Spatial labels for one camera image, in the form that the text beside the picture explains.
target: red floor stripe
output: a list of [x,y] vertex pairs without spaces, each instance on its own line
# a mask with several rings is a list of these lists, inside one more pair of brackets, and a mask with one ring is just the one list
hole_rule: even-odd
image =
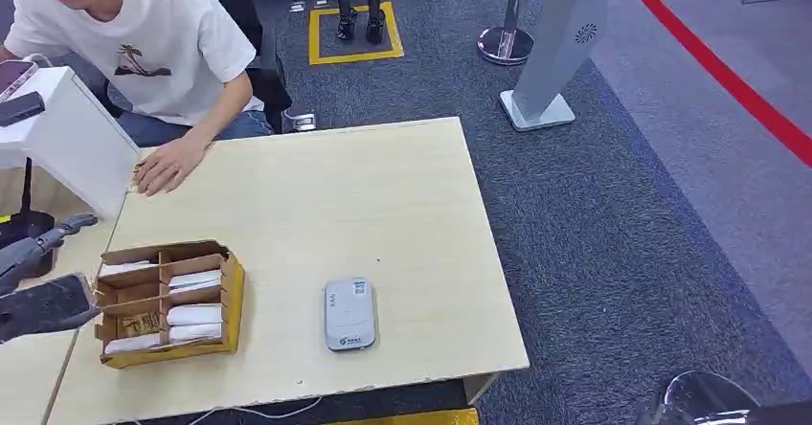
[[670,32],[745,109],[802,162],[812,167],[812,138],[762,98],[692,33],[661,0],[641,0]]

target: jeans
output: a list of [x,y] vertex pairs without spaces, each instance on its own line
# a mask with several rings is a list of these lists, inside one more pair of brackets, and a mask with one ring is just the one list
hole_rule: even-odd
[[[165,145],[182,137],[191,129],[190,126],[166,123],[154,117],[129,111],[124,111],[118,122],[138,147]],[[234,140],[272,134],[274,132],[265,119],[264,112],[244,111],[237,114],[237,117],[215,139],[218,141]]]

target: black robot legs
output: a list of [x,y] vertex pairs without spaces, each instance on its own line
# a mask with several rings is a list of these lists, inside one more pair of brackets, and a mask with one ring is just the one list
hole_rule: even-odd
[[[379,44],[383,40],[384,12],[380,9],[380,0],[368,0],[370,19],[367,22],[367,40]],[[355,18],[358,12],[352,8],[350,0],[338,0],[339,21],[338,38],[349,40],[355,37]]]

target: white kiosk stand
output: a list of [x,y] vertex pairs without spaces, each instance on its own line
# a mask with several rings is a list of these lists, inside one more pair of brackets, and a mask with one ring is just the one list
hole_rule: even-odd
[[575,120],[559,92],[605,33],[607,7],[608,0],[547,0],[527,66],[516,87],[500,94],[513,128]]

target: man's arm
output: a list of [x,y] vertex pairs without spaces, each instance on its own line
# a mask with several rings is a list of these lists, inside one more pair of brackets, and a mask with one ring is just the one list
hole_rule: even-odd
[[183,138],[158,147],[144,159],[134,178],[138,192],[150,196],[162,189],[175,190],[200,165],[214,138],[251,99],[251,80],[244,71],[224,85],[217,101],[200,123]]
[[7,59],[18,59],[18,56],[11,53],[3,44],[0,44],[0,63]]

